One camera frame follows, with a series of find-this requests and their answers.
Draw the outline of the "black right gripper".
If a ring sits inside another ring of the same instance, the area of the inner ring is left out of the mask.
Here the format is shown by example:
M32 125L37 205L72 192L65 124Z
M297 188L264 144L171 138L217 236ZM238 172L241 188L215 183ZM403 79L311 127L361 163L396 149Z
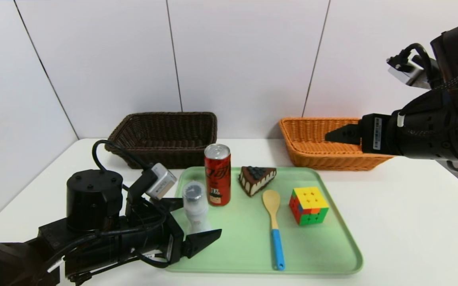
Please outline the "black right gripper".
M368 114L359 124L347 124L328 132L325 141L349 145L362 144L362 152L403 156L414 159L447 160L442 143L447 140L444 116L416 113L405 116L397 126L397 113Z

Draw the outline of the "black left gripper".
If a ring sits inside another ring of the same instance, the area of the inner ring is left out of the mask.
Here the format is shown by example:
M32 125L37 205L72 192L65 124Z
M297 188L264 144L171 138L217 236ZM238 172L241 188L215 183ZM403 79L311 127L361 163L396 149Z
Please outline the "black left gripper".
M184 232L171 215L183 207L182 198L162 198L133 207L132 215L138 215L147 227L143 232L122 235L121 258L135 257L148 265L171 265L181 256L191 259L220 238L222 229L215 229L187 235L183 241Z

